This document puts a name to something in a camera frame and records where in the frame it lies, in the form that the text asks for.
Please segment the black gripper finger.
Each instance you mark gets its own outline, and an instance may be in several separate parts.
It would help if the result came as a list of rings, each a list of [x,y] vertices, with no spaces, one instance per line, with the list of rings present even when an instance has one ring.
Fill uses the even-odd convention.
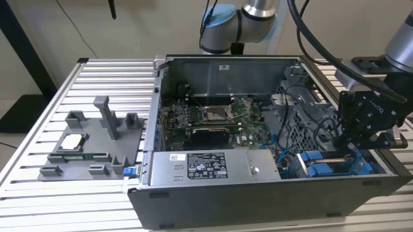
[[[355,118],[355,93],[352,91],[341,91],[339,99],[339,118],[341,123],[341,135],[335,141],[337,150],[348,149],[352,141],[352,123]]]
[[[389,132],[383,132],[371,138],[360,138],[356,141],[356,147],[361,150],[391,149],[395,145],[396,140]]]

